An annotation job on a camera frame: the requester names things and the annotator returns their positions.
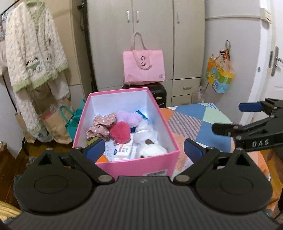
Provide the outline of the white plush toy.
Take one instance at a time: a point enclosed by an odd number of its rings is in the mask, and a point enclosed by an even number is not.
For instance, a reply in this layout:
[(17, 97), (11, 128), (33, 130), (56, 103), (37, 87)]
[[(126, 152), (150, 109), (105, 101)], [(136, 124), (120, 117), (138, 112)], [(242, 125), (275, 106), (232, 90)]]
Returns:
[(133, 133), (133, 157), (135, 159), (160, 156), (167, 153), (157, 140), (158, 132), (148, 119), (143, 119)]

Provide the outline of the purple plush toy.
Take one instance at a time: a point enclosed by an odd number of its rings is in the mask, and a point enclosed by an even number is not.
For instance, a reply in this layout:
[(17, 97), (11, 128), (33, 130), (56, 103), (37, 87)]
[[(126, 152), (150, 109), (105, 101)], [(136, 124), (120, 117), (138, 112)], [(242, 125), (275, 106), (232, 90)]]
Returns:
[(126, 111), (117, 112), (117, 122), (125, 122), (130, 128), (136, 127), (143, 120), (142, 115), (137, 112), (128, 113)]

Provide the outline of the orange foam ball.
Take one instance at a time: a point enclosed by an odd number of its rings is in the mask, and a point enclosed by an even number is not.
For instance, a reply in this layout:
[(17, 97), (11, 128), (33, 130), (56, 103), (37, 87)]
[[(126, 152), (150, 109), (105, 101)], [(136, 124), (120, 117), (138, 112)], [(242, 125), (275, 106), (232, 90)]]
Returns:
[(109, 162), (109, 160), (104, 154), (100, 156), (99, 159), (96, 161), (96, 163), (105, 163), (105, 162)]

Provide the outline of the pink fluffy pompom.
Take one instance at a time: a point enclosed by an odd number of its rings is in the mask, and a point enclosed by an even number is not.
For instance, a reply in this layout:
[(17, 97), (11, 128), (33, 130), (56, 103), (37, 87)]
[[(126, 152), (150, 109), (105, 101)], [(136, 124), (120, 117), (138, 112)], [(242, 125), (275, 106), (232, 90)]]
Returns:
[(114, 145), (126, 144), (131, 140), (131, 128), (125, 122), (117, 122), (110, 129), (109, 134), (114, 141)]

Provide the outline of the colourful gift bag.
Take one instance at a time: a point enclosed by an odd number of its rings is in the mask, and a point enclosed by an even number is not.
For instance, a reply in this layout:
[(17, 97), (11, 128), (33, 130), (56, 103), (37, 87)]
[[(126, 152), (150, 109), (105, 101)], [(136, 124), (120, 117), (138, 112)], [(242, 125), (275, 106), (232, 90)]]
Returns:
[(230, 62), (230, 49), (231, 43), (226, 40), (225, 47), (219, 50), (219, 54), (212, 54), (208, 60), (205, 77), (216, 93), (226, 93), (235, 76)]

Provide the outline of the teal tote bag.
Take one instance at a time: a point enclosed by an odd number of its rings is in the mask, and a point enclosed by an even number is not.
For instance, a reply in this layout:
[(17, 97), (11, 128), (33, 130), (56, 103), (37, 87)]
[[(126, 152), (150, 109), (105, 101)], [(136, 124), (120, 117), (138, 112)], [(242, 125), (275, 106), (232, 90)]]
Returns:
[[(77, 127), (79, 125), (79, 121), (82, 115), (82, 111), (84, 109), (85, 100), (81, 99), (80, 101), (80, 108), (76, 109), (75, 112), (72, 112), (67, 106), (63, 105), (59, 108), (59, 113), (61, 117), (65, 120), (67, 123), (65, 125), (67, 132), (69, 133), (69, 136), (71, 137), (71, 140), (74, 141)], [(67, 111), (69, 114), (71, 114), (71, 118), (66, 118), (66, 116), (63, 114), (63, 110)]]

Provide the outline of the black suitcase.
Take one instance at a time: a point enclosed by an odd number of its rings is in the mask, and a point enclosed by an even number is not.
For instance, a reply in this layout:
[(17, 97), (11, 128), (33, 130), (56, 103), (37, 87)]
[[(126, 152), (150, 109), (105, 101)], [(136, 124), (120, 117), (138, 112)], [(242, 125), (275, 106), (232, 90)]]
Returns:
[(130, 89), (130, 88), (148, 88), (152, 93), (156, 103), (159, 108), (166, 108), (166, 100), (167, 100), (167, 92), (164, 86), (161, 83), (150, 83), (146, 85), (126, 85), (124, 84), (122, 89)]

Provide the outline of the beige wardrobe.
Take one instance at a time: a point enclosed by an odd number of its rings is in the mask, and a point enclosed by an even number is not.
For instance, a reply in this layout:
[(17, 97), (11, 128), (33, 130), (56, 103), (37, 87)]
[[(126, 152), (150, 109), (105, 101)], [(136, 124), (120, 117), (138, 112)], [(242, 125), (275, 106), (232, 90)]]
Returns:
[(187, 105), (201, 83), (204, 1), (87, 1), (89, 39), (99, 91), (123, 87), (123, 53), (162, 50), (167, 106)]

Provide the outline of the green ball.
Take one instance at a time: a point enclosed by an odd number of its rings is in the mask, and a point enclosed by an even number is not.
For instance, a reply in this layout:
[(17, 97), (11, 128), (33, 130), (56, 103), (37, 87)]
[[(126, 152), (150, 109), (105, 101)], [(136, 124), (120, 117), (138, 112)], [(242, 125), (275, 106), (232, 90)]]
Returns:
[(88, 139), (87, 140), (87, 146), (90, 146), (90, 145), (96, 143), (98, 140), (100, 140), (99, 137), (92, 137), (92, 138)]

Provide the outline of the pink storage box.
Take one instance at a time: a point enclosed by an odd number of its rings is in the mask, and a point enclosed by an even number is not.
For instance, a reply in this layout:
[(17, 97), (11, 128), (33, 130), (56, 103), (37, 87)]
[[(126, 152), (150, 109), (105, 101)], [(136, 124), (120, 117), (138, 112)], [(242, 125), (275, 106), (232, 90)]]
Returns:
[(91, 148), (86, 158), (114, 178), (173, 175), (180, 150), (147, 88), (89, 94), (73, 146), (87, 147), (94, 137), (105, 149)]

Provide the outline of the pink paper shopping bag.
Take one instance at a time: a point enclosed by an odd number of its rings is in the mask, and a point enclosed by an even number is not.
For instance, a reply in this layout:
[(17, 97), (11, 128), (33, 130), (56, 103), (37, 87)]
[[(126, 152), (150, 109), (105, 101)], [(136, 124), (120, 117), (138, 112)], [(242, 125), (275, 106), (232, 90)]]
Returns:
[[(135, 37), (139, 36), (143, 49), (135, 47)], [(162, 50), (149, 50), (142, 35), (135, 32), (131, 37), (131, 49), (123, 52), (123, 81), (126, 85), (146, 85), (166, 80)]]

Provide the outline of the patchwork knitted table cloth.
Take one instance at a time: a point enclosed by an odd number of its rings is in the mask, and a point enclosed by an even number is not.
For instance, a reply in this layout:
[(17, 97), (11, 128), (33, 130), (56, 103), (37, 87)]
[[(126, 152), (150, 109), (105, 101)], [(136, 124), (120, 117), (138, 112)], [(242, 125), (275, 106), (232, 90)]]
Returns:
[(213, 103), (175, 106), (162, 108), (160, 111), (180, 148), (172, 177), (193, 164), (192, 160), (184, 153), (185, 139), (192, 139), (204, 147), (216, 147), (222, 152), (233, 152), (235, 149), (232, 138), (219, 136), (212, 132), (214, 123), (232, 123)]

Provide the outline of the white knitted cardigan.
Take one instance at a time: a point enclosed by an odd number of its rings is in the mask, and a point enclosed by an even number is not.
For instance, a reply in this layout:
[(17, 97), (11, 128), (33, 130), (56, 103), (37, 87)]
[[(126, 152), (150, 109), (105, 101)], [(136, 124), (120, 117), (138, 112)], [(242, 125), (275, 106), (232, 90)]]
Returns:
[(68, 61), (44, 1), (24, 1), (8, 13), (5, 43), (11, 87), (27, 130), (39, 141), (50, 142), (34, 102), (35, 92), (48, 88), (58, 102), (71, 93), (63, 73)]

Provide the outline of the pink floral scrunchie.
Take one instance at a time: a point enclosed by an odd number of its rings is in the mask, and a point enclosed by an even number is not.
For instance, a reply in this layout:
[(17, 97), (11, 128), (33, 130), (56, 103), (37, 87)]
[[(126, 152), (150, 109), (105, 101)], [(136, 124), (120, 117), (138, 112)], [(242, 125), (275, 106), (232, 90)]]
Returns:
[(93, 137), (98, 137), (107, 141), (110, 136), (110, 129), (117, 122), (116, 113), (111, 113), (106, 116), (97, 115), (92, 126), (86, 132), (86, 138), (92, 139)]

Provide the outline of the white door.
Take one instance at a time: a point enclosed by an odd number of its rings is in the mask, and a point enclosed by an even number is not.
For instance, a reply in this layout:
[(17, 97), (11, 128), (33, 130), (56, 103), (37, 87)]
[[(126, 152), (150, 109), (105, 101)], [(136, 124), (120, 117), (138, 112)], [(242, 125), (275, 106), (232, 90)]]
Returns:
[(271, 76), (275, 47), (282, 59), (282, 1), (260, 1), (261, 41), (256, 73), (248, 102), (282, 99), (282, 63)]

